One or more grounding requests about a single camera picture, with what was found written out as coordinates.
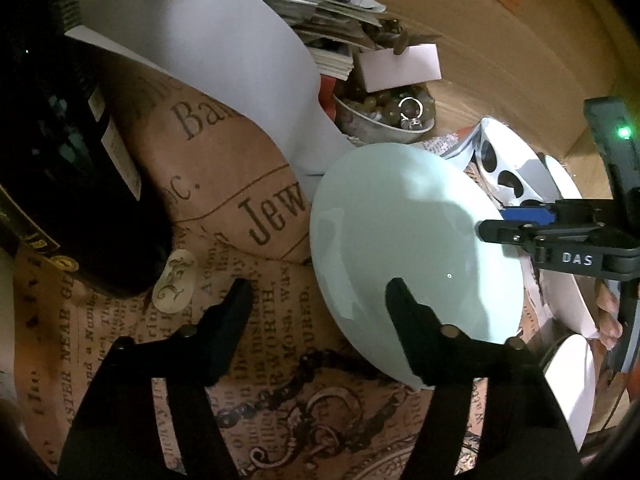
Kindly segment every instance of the stack of papers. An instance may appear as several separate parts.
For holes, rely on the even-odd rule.
[[[362,23],[380,27],[385,6],[375,0],[263,0],[305,43],[318,70],[346,80],[353,53],[375,50]]]

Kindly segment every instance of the bottle label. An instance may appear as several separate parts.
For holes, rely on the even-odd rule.
[[[102,92],[100,92],[100,87],[97,86],[91,94],[91,97],[89,97],[89,108],[91,108],[91,111],[94,114],[95,122],[100,121],[100,118],[104,113],[104,107],[104,97],[102,96]]]
[[[29,218],[2,186],[0,186],[0,222],[11,229],[23,243],[40,254],[50,253],[60,247]]]
[[[0,186],[0,223],[14,232],[22,243],[42,254],[60,270],[75,272],[80,268],[78,262],[69,256],[62,254],[50,256],[52,252],[60,248],[60,245],[29,218],[2,186]]]
[[[120,173],[125,184],[127,184],[127,187],[129,187],[133,193],[133,196],[136,197],[136,200],[140,200],[142,180],[140,179],[138,168],[136,168],[136,165],[133,163],[127,147],[124,145],[122,137],[120,137],[118,133],[113,118],[109,120],[107,131],[102,136],[102,145],[104,149],[107,150],[109,158],[116,167],[116,170],[118,170],[118,173]]]

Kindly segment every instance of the screw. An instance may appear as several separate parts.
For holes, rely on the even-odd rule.
[[[178,334],[180,334],[182,337],[191,337],[192,335],[196,335],[197,331],[198,327],[196,327],[195,325],[182,325],[178,329]]]
[[[519,337],[510,337],[505,343],[516,350],[522,350],[525,347],[524,341]]]
[[[444,337],[455,339],[460,335],[460,329],[455,325],[443,325],[440,327],[440,333]]]

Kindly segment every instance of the black cord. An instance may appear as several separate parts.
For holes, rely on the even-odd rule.
[[[613,382],[613,380],[616,378],[616,375],[618,374],[618,372],[614,372],[612,377],[611,377],[611,383]],[[622,396],[625,393],[626,387],[629,384],[629,379],[631,378],[631,372],[629,372],[626,375],[626,379],[625,379],[625,384],[623,385],[622,389],[620,390],[620,394],[618,395],[618,398],[616,399],[616,403],[613,405],[613,409],[611,410],[611,412],[609,413],[609,416],[607,417],[606,422],[604,423],[604,425],[600,428],[600,430],[598,431],[598,433],[600,433],[601,431],[603,431],[604,429],[606,429],[607,424],[609,424],[611,422],[611,419],[613,418],[613,414],[616,412],[616,409],[618,408],[618,405],[620,403],[620,400],[622,400]]]

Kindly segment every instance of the ceramic plate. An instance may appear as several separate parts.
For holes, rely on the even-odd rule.
[[[546,366],[545,377],[569,425],[575,447],[580,449],[591,421],[596,391],[593,353],[587,340],[577,334],[569,336]]]
[[[543,161],[549,173],[551,173],[551,177],[556,183],[562,198],[582,198],[580,190],[578,190],[571,175],[562,167],[562,164],[551,155],[545,155]]]
[[[542,296],[553,316],[568,329],[586,338],[597,338],[598,327],[584,301],[577,279],[593,290],[593,278],[540,269]]]
[[[411,146],[364,146],[321,180],[310,227],[318,283],[344,335],[384,373],[425,387],[386,311],[392,278],[472,338],[501,344],[518,331],[520,263],[515,248],[476,235],[485,219],[500,214],[466,174]]]
[[[548,169],[513,130],[492,117],[483,117],[480,132],[476,137],[478,168],[502,204],[529,205],[560,198]]]

